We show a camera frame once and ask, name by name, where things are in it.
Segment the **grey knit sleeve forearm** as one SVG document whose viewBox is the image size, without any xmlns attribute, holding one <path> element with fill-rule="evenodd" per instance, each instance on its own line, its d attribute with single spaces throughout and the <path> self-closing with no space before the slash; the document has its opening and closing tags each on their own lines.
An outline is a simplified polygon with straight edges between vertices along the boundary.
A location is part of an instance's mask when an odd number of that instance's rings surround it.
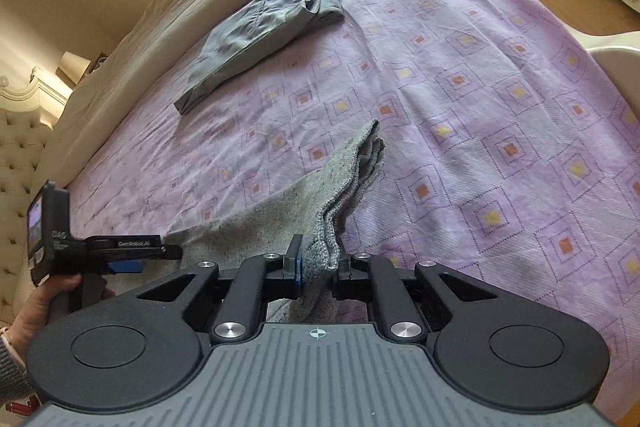
<svg viewBox="0 0 640 427">
<path fill-rule="evenodd" d="M 26 366 L 11 345 L 7 327 L 1 329 L 0 352 L 0 400 L 1 404 L 28 398 L 34 388 Z"/>
</svg>

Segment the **person left hand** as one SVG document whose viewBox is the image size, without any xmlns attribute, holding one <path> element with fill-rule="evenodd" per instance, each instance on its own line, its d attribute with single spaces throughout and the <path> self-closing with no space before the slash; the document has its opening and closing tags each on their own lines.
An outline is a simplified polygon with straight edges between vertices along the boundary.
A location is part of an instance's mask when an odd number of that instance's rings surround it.
<svg viewBox="0 0 640 427">
<path fill-rule="evenodd" d="M 25 358 L 35 335 L 46 326 L 53 299 L 72 291 L 81 281 L 80 274 L 52 275 L 30 294 L 14 322 L 6 330 L 6 340 L 20 358 Z"/>
</svg>

